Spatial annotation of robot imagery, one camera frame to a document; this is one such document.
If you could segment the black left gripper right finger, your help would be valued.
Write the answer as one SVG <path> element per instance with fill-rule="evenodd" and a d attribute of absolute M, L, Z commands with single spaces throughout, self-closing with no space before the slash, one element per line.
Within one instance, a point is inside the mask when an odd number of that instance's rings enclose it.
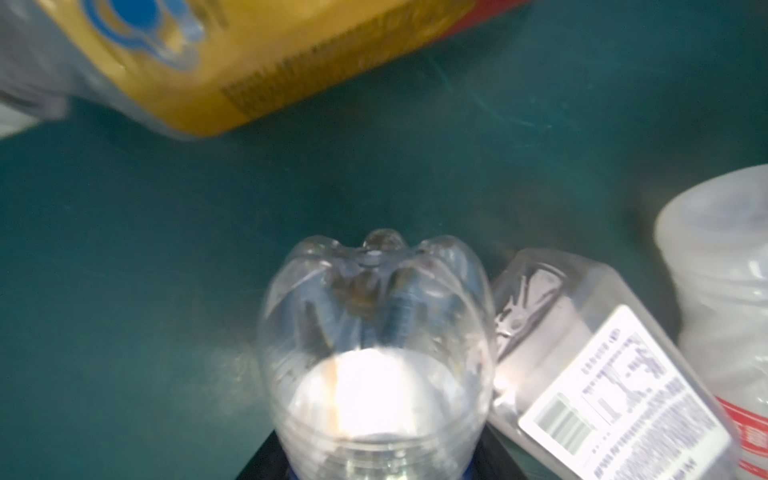
<path fill-rule="evenodd" d="M 486 425 L 473 454 L 473 480 L 527 480 L 501 441 Z"/>

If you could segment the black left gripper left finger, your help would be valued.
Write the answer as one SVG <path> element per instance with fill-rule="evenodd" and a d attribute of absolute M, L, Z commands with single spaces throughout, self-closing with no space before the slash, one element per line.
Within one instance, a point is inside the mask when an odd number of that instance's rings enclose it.
<path fill-rule="evenodd" d="M 272 431 L 245 464 L 236 480 L 287 480 L 288 459 L 275 431 Z"/>

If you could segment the square clear bottle white label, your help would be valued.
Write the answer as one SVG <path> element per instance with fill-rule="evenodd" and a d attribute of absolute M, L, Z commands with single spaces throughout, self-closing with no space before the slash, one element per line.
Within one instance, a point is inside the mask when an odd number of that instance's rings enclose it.
<path fill-rule="evenodd" d="M 736 430 L 606 264 L 524 249 L 496 278 L 491 425 L 563 479 L 733 479 Z"/>

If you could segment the clear bottle blue label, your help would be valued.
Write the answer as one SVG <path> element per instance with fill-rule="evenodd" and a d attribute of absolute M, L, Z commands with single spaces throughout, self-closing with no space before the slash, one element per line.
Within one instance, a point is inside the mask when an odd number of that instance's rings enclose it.
<path fill-rule="evenodd" d="M 263 296 L 260 377 L 299 479 L 459 479 L 496 366 L 485 269 L 461 240 L 299 242 Z"/>

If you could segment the white bottle red label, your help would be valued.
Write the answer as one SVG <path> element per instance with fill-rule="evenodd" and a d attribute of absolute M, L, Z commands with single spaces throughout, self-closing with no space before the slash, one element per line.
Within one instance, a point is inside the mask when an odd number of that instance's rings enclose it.
<path fill-rule="evenodd" d="M 767 167 L 674 197 L 655 241 L 681 312 L 678 346 L 738 430 L 738 476 L 767 476 Z"/>

